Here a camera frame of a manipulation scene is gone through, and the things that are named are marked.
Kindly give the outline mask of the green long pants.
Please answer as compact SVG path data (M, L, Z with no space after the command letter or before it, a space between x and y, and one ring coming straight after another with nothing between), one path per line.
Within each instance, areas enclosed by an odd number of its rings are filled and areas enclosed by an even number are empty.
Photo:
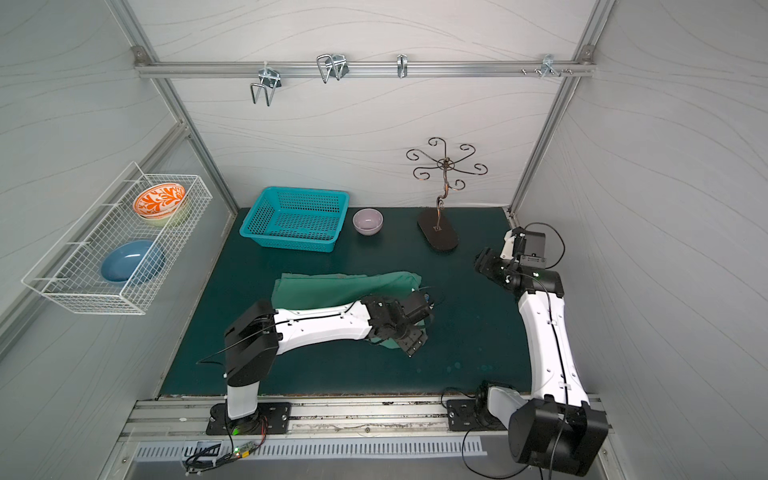
M421 281L407 271L371 276L283 273L274 283L271 304L278 310L304 311L347 307L369 295L403 300L420 290Z

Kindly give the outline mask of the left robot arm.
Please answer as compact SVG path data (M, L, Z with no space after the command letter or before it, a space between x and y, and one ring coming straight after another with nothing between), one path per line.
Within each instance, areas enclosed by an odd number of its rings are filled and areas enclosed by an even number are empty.
M341 340L392 340L413 356L427 340L422 325L433 317L429 294L403 299L366 295L353 302L310 310L253 304L224 333L227 416L240 420L258 410L260 383L276 358L306 346Z

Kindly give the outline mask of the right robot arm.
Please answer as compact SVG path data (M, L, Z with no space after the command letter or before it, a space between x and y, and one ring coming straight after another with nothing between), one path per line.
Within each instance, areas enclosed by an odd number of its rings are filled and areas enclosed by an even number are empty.
M530 396L512 387L485 390L486 413L507 430L515 462L549 473L585 476L609 432L605 412L592 408L572 356L560 275L540 267L527 244L543 244L539 232L515 227L500 253L482 250L475 269L514 294L525 327L531 365Z

